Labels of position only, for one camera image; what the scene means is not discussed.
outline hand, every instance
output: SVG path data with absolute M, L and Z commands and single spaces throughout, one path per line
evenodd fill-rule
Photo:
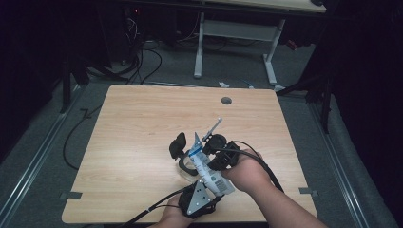
M 188 218 L 183 215 L 182 210 L 178 208 L 178 202 L 181 194 L 174 196 L 169 199 L 165 210 L 163 211 L 163 216 L 160 221 L 148 228 L 186 228 L 192 222 L 193 219 Z
M 256 156 L 251 149 L 243 151 Z M 265 182 L 271 183 L 270 177 L 263 167 L 256 160 L 246 155 L 240 155 L 237 165 L 221 171 L 221 174 L 232 181 L 240 191 L 248 194 L 251 194 Z

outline circular hole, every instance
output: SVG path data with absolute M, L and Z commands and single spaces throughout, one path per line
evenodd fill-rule
M 231 100 L 231 98 L 229 98 L 229 97 L 223 97 L 223 98 L 221 98 L 221 102 L 222 102 L 224 105 L 230 105 L 230 104 L 232 103 L 232 100 Z

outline black tape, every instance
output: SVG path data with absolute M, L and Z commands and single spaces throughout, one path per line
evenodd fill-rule
M 312 190 L 311 188 L 299 188 L 300 194 L 310 194 L 312 197 L 318 197 L 319 194 L 317 190 Z
M 67 199 L 76 199 L 79 200 L 83 193 L 78 193 L 78 192 L 68 192 L 68 193 L 62 193 L 60 195 L 60 200 L 67 200 Z

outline desk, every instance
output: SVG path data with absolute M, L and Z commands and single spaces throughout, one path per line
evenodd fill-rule
M 223 104 L 229 97 L 232 104 Z M 313 215 L 296 150 L 273 90 L 113 85 L 94 127 L 63 213 L 66 223 L 122 223 L 190 184 L 179 174 L 169 145 L 184 132 L 189 149 L 195 131 L 204 135 L 222 117 L 216 134 L 259 151 L 285 194 Z M 156 222 L 156 209 L 139 222 Z M 236 190 L 217 211 L 198 222 L 265 221 L 252 199 Z
M 315 6 L 310 0 L 202 0 L 202 3 L 224 3 L 232 5 L 242 5 L 258 8 L 271 8 L 278 10 L 299 10 L 307 12 L 323 13 L 326 9 L 321 6 Z M 203 37 L 204 35 L 222 36 L 228 38 L 250 39 L 270 42 L 271 46 L 267 54 L 263 54 L 263 61 L 266 67 L 269 83 L 272 86 L 277 84 L 277 79 L 272 66 L 272 58 L 278 44 L 279 37 L 283 30 L 285 19 L 279 20 L 277 25 L 260 26 L 243 23 L 232 23 L 214 20 L 204 20 L 204 13 L 201 13 L 199 25 L 199 43 L 196 53 L 196 63 L 194 77 L 202 76 L 203 62 Z

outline gray carpet floor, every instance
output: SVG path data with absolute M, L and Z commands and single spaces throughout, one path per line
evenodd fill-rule
M 149 43 L 146 46 L 154 48 L 153 50 L 161 55 L 162 64 L 146 80 L 145 85 L 168 83 L 218 87 L 219 82 L 224 82 L 230 87 L 252 85 L 255 88 L 273 89 L 268 83 L 261 55 L 237 53 L 227 51 L 225 48 L 220 50 L 207 48 L 204 52 L 202 77 L 194 79 L 195 47 L 172 48 L 156 43 Z M 290 86 L 298 81 L 314 48 L 315 46 L 310 46 L 291 50 L 286 46 L 278 46 L 273 65 L 279 85 Z M 159 63 L 160 57 L 157 54 L 145 50 L 140 70 L 141 77 L 152 72 Z M 91 77 L 89 85 L 80 89 L 77 102 L 67 115 L 60 132 L 54 136 L 45 162 L 35 175 L 25 196 L 17 203 L 18 207 L 11 213 L 7 227 L 83 227 L 83 224 L 64 224 L 61 221 L 66 202 L 60 199 L 60 195 L 70 190 L 76 175 L 76 171 L 68 167 L 63 160 L 63 147 L 70 130 L 82 120 L 83 109 L 92 110 L 101 105 L 107 89 L 113 84 L 118 82 Z M 317 126 L 317 119 L 312 115 L 311 108 L 315 104 L 306 104 L 303 94 L 303 91 L 298 91 L 278 99 L 308 185 L 317 191 L 317 196 L 314 196 L 313 200 L 318 217 L 330 227 L 356 227 L 340 190 L 335 170 L 332 168 L 321 129 Z M 61 108 L 62 88 L 59 85 L 54 90 L 53 99 L 33 118 L 29 129 L 0 166 L 0 205 L 6 204 L 14 187 L 23 177 L 48 131 L 60 116 Z M 97 115 L 98 112 L 95 112 L 90 119 L 83 121 L 68 141 L 67 158 L 74 165 L 78 166 L 81 162 Z M 329 136 L 356 192 L 368 225 L 397 227 L 355 152 L 338 113 L 335 99 L 332 99 L 329 130 Z

